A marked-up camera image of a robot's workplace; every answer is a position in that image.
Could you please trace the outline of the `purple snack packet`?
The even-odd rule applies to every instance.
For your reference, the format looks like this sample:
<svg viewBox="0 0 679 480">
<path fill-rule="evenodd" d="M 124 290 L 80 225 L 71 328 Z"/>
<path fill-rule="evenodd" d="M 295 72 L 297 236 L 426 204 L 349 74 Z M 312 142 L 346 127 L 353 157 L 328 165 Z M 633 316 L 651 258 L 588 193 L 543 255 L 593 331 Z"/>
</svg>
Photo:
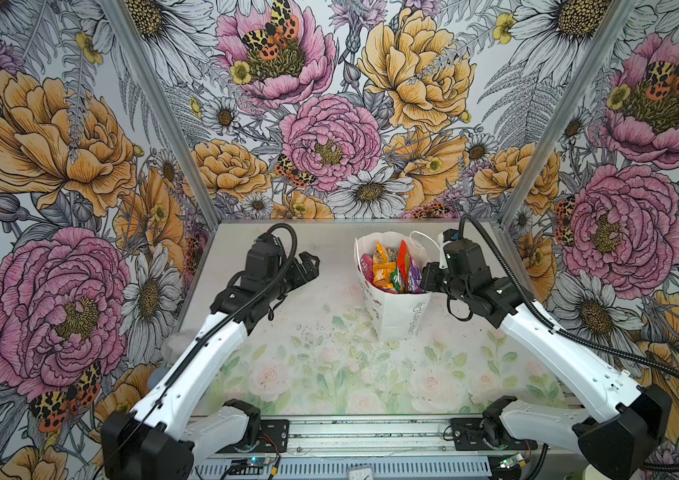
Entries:
<svg viewBox="0 0 679 480">
<path fill-rule="evenodd" d="M 411 259 L 409 259 L 409 269 L 407 269 L 407 292 L 409 292 L 409 294 L 425 293 L 425 290 L 421 287 L 421 280 L 423 280 L 421 266 L 419 265 L 417 258 L 411 257 Z"/>
</svg>

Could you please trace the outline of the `pink chips bag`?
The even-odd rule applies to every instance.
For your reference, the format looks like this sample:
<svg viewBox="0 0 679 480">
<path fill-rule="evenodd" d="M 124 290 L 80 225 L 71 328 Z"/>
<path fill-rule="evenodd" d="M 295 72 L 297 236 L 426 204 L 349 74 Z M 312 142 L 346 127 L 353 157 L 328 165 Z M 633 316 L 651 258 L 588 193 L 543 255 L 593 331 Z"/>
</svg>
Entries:
<svg viewBox="0 0 679 480">
<path fill-rule="evenodd" d="M 373 256 L 369 254 L 363 254 L 363 256 L 361 256 L 361 273 L 363 274 L 363 278 L 365 278 L 369 284 L 373 284 L 373 280 L 375 280 L 375 272 L 373 271 Z"/>
</svg>

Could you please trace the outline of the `red yellow snack packet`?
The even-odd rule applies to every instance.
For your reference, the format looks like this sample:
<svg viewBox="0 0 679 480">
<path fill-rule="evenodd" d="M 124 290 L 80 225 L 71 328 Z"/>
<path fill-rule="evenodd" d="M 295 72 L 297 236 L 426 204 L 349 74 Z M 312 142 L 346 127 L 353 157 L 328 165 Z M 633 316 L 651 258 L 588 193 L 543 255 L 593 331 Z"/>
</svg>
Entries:
<svg viewBox="0 0 679 480">
<path fill-rule="evenodd" d="M 397 273 L 399 274 L 401 285 L 409 284 L 409 269 L 411 269 L 409 246 L 407 246 L 407 242 L 403 240 L 401 241 L 401 245 L 399 245 L 399 255 L 397 255 Z"/>
</svg>

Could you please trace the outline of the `orange Fox's fruits candy bag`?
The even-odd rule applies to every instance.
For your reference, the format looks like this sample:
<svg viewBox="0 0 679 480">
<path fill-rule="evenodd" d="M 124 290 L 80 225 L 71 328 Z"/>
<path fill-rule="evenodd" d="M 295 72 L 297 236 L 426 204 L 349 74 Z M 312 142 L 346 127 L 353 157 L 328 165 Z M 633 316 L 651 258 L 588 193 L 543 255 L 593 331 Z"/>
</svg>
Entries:
<svg viewBox="0 0 679 480">
<path fill-rule="evenodd" d="M 373 285 L 380 290 L 397 292 L 393 283 L 395 272 L 397 272 L 395 262 L 373 264 Z"/>
</svg>

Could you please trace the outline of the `green Fox's spring tea bag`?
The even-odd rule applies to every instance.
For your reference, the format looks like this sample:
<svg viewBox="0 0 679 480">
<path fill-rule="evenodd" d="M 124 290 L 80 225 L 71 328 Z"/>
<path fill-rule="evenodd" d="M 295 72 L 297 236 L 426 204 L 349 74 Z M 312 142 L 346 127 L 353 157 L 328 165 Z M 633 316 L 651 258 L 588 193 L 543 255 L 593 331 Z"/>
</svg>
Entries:
<svg viewBox="0 0 679 480">
<path fill-rule="evenodd" d="M 407 293 L 407 282 L 403 278 L 403 272 L 401 268 L 395 267 L 395 271 L 391 273 L 391 288 L 397 292 L 397 294 Z"/>
</svg>

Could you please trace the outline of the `small orange biscuit packet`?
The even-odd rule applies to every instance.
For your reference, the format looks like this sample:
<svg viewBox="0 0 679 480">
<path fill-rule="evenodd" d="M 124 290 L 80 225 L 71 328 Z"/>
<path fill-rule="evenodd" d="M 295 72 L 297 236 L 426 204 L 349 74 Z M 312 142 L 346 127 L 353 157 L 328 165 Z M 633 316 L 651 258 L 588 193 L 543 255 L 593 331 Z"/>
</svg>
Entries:
<svg viewBox="0 0 679 480">
<path fill-rule="evenodd" d="M 391 258 L 389 257 L 387 248 L 383 247 L 379 242 L 377 242 L 377 244 L 375 244 L 375 253 L 373 253 L 373 264 L 387 264 L 389 261 L 391 261 Z"/>
</svg>

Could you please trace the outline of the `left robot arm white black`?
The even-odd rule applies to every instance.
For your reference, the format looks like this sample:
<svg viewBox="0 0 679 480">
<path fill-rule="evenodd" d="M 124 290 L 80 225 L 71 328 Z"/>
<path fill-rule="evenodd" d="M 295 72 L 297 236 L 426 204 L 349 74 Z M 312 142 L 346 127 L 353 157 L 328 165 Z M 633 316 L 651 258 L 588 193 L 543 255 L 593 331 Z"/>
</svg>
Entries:
<svg viewBox="0 0 679 480">
<path fill-rule="evenodd" d="M 217 294 L 199 332 L 167 374 L 127 414 L 101 426 L 107 479 L 186 479 L 207 457 L 253 451 L 261 438 L 257 407 L 229 400 L 202 421 L 191 416 L 227 359 L 262 320 L 319 274 L 316 256 L 297 250 L 291 225 L 277 223 L 249 249 L 245 266 Z"/>
</svg>

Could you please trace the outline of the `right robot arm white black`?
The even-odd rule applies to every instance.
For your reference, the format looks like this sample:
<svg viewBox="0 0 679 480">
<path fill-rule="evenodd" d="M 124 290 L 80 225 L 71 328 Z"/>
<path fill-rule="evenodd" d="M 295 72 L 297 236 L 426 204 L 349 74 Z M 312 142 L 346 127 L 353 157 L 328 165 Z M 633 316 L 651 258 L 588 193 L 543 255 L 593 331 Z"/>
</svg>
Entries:
<svg viewBox="0 0 679 480">
<path fill-rule="evenodd" d="M 439 238 L 441 259 L 423 269 L 421 287 L 459 301 L 473 316 L 517 340 L 567 386 L 579 408 L 533 405 L 505 395 L 483 410 L 483 438 L 493 447 L 531 440 L 583 456 L 609 479 L 629 479 L 663 442 L 671 400 L 640 386 L 565 330 L 525 290 L 491 274 L 479 244 L 449 229 Z"/>
</svg>

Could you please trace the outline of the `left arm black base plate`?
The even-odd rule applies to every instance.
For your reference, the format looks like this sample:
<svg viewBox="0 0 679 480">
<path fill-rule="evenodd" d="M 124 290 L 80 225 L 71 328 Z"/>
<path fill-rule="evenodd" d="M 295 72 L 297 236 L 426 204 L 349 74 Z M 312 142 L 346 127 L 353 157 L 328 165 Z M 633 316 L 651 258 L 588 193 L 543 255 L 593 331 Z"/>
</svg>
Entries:
<svg viewBox="0 0 679 480">
<path fill-rule="evenodd" d="M 242 439 L 219 450 L 221 453 L 284 453 L 287 450 L 290 422 L 286 419 L 258 420 L 245 428 Z"/>
</svg>

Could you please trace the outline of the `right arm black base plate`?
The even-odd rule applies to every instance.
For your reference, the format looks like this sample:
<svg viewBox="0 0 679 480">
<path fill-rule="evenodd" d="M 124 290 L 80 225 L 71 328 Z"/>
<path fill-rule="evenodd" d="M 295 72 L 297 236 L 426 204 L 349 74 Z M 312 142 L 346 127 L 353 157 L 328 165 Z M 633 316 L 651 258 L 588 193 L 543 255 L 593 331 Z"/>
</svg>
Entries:
<svg viewBox="0 0 679 480">
<path fill-rule="evenodd" d="M 478 417 L 459 417 L 449 420 L 441 433 L 457 451 L 533 451 L 537 442 L 518 440 L 499 423 L 499 420 Z"/>
</svg>

